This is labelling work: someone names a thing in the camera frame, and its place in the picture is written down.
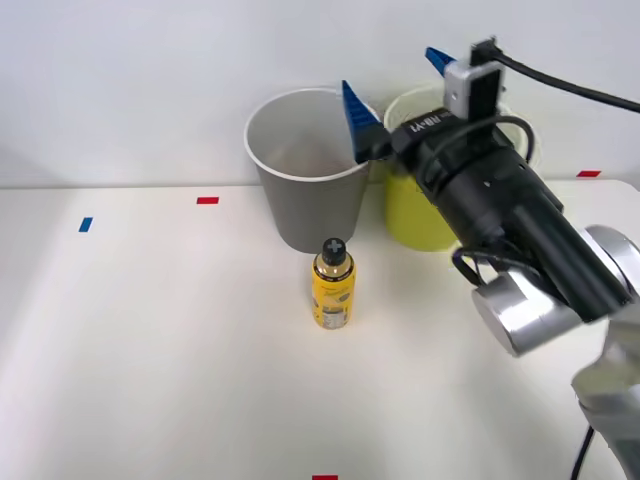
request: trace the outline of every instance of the white wall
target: white wall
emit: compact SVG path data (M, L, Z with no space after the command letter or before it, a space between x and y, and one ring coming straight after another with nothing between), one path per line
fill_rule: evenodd
M423 59L498 35L549 73L640 99L640 3L588 0L5 0L0 185L256 182L242 128L276 92L348 79L383 106ZM511 74L543 172L632 178L640 116Z

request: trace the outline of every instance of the white table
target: white table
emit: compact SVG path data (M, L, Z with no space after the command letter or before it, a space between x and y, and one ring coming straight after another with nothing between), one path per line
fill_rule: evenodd
M640 241L632 187L551 186ZM568 478L604 323L512 359L448 256L390 239L379 188L349 247L328 332L258 187L1 191L0 479ZM599 438L583 474L623 478Z

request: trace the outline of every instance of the blue tape marker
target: blue tape marker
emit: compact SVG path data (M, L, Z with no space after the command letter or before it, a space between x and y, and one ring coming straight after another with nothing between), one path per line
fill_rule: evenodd
M89 231L89 228L91 228L91 222L93 222L93 217L84 217L84 220L82 220L82 223L80 224L80 230L78 230L78 232L87 233Z
M424 56L427 57L427 60L431 62L431 65L433 65L435 69L438 70L438 73L443 77L444 69L447 67L447 65L449 65L451 62L456 61L455 58L450 57L446 53L441 52L440 50L436 50L433 47L427 48Z

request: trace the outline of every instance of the cup rim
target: cup rim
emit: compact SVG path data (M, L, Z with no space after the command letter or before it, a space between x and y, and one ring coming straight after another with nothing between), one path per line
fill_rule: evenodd
M247 120L247 123L244 126L244 148L245 148L245 151L249 154L249 156L253 160L253 162L258 167L260 167L261 169L265 170L266 172L269 172L272 175L275 175L276 177L284 178L285 180L292 180L294 182L306 182L306 183L317 183L317 182L327 182L327 181L331 181L331 180L337 180L339 178L346 177L346 176L351 175L351 174L353 174L353 173L355 173L355 172L357 172L359 170L363 170L364 168L366 168L368 166L369 162L361 163L359 165L356 164L355 166L351 167L348 170L345 170L345 171L340 172L340 173L334 173L333 175L326 175L324 177L298 177L296 175L289 175L287 173L279 172L279 171L277 171L277 170L265 165L264 163L262 163L258 159L258 157L253 153L253 150L249 146L249 127L251 126L251 122L253 122L253 120L256 117L256 115L264 107L266 107L270 103L275 102L276 100L279 100L279 99L281 99L283 97L287 97L289 95L294 95L296 93L301 93L301 92L327 92L327 93L333 93L336 96L342 97L342 93L340 91L338 91L337 89L335 89L335 88L329 88L329 87L306 87L306 88L299 88L297 90L290 90L290 91L284 92L284 93L279 93L278 95L275 95L275 96L269 98L267 101L261 103L260 106L258 106L258 108L256 108L253 111L253 113L249 117L249 120ZM380 117L375 112L375 110L373 110L366 103L364 105L365 105L365 107L367 107L369 109L369 111L373 114L373 116L376 117L376 120L380 121Z

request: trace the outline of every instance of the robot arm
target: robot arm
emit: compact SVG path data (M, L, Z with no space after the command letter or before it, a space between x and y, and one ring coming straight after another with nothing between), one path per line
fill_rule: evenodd
M445 108L391 134L379 124L366 126L353 135L356 158L387 155L415 177L460 240L453 263L476 286L478 312L512 355L581 323L610 318L602 356L576 375L573 386L628 478L640 480L640 251L615 230L578 232L564 218L560 201L528 165L530 127L498 113L504 66L496 58L508 59L494 40L474 46L468 61L447 57L440 65ZM587 93L605 103L620 100ZM500 123L525 129L526 159L497 128ZM478 263L497 276L485 281Z

